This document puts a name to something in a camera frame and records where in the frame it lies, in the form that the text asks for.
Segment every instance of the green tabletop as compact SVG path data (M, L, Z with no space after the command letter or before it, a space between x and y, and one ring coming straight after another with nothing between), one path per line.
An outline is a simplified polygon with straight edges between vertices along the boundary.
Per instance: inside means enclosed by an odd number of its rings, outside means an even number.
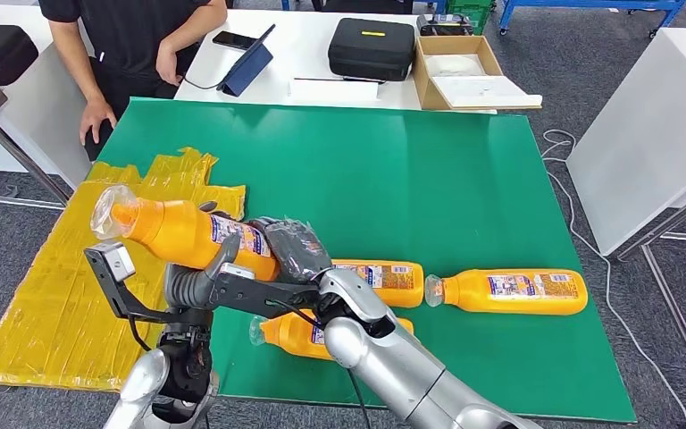
M145 172L191 146L219 157L211 182L248 186L247 216L309 222L333 257L581 272L524 116L135 99L100 160ZM528 416L634 422L590 302L571 316L395 309L448 370ZM251 315L218 309L221 394L353 404L344 370L248 339ZM381 402L368 390L368 405Z

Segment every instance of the smartphone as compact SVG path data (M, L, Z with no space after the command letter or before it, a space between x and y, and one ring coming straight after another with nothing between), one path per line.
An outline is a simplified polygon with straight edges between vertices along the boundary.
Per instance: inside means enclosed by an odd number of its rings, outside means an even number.
M249 36L241 36L239 34L230 33L229 31L220 31L219 34L214 36L212 42L218 45L225 45L246 50L250 48L254 42L256 42L256 39L250 38Z

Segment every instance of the white cable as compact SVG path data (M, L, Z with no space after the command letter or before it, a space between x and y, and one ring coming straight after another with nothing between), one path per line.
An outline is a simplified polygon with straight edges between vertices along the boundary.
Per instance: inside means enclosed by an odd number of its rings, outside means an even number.
M571 140L563 140L563 141L558 141L558 142L553 141L553 140L548 138L548 134L551 132L564 134L564 135L568 136ZM543 133L543 138L547 142L554 143L554 146L546 149L541 154L542 156L545 156L545 154L547 154L551 149L553 149L554 147L557 147L557 146L570 146L571 145L572 147L575 147L577 145L577 139L572 134L570 134L566 131L563 131L563 130L548 130L548 131ZM544 157L543 161L556 161L559 163L566 163L566 160L564 160L564 159L551 158L551 157ZM577 233L577 231L574 230L574 201L572 200L572 196L569 195L569 192L566 191L566 189L564 188L564 185L561 183L561 181L559 181L559 179L555 175L553 175L548 170L546 170L546 173L548 174L548 176L551 177L551 179L553 179L556 182L558 187L562 190L562 192L564 192L564 195L566 195L566 198L569 200L569 214L570 214L569 231L572 233L572 235L574 235L575 237L580 239L580 241L585 243L585 246L587 246L590 250L592 250L593 253L595 253L597 257L599 257L602 261L604 261L606 263L606 267L607 267L607 270L606 270L606 305L608 306L608 309L611 310L611 313L614 316L616 316L616 318L619 320L619 322L624 327L624 330L627 331L628 335L630 335L630 339L632 340L632 343L635 344L635 348L638 350L638 352L651 364L651 366L653 366L653 369L656 370L656 373L658 374L658 376L661 377L661 381L664 382L666 389L669 390L670 393L672 393L674 400L677 401L677 404L680 406L680 409L682 410L682 414L685 416L685 424L686 424L686 408L685 408L685 405L682 404L680 397L677 396L677 393L672 388L672 385L669 384L669 382L666 380L664 373L661 372L661 369L658 367L656 362L654 362L653 359L648 357L646 352L643 351L643 348L638 343L638 340L635 338L635 335L632 334L630 327L627 326L627 323L624 321L624 319L622 319L622 317L619 315L619 313L617 313L616 310L614 310L614 307L612 307L612 305L611 305L611 296L610 296L610 292L611 292L611 262L609 262L608 259L603 257L593 246L590 245L590 243L587 240L585 240L579 233Z

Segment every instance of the gray carpet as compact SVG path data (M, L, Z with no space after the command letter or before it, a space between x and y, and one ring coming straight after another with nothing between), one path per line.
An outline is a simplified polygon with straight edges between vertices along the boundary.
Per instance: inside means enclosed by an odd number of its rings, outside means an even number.
M292 7L311 10L309 2ZM239 8L279 9L280 0L237 0ZM424 4L415 7L423 12ZM661 13L611 13L606 10L519 8L509 33L498 35L502 7L491 15L486 36L504 72L529 92L543 95L544 108L525 114L536 136L549 128L582 135L623 76L648 44L648 31ZM675 25L686 27L686 12ZM562 165L550 170L572 191ZM6 182L19 182L21 197L48 198L31 179L20 174L0 174L0 193ZM566 216L566 199L556 189ZM577 209L577 229L588 230ZM49 233L56 213L36 208L0 206L0 316L14 288ZM653 369L635 350L623 327L610 314L605 298L606 267L580 242L575 241L590 294L603 319L617 364L632 398L639 422L634 427L684 427L682 414ZM661 240L655 253L676 298L686 314L686 243ZM686 350L640 256L615 265L612 303L630 325L645 351L665 372L686 406ZM0 428L96 428L111 410L111 394L53 389L0 388ZM372 411L373 427L398 427L387 411ZM299 405L219 400L210 413L212 428L350 428L363 427L359 411ZM580 422L540 422L547 428L616 428L620 425Z

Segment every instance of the transparent bottle nozzle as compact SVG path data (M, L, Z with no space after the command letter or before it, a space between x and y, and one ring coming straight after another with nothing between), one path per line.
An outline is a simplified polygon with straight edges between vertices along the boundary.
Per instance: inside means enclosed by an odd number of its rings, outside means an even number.
M251 340L251 344L260 346L267 342L264 338L264 331L262 331L262 324L266 321L267 319L260 315L255 315L251 319L251 324L248 326L248 338Z
M90 230L100 240L128 234L138 217L138 199L125 185L104 189L90 216Z
M437 307L443 304L445 296L443 279L434 274L428 275L424 279L424 302L430 307Z

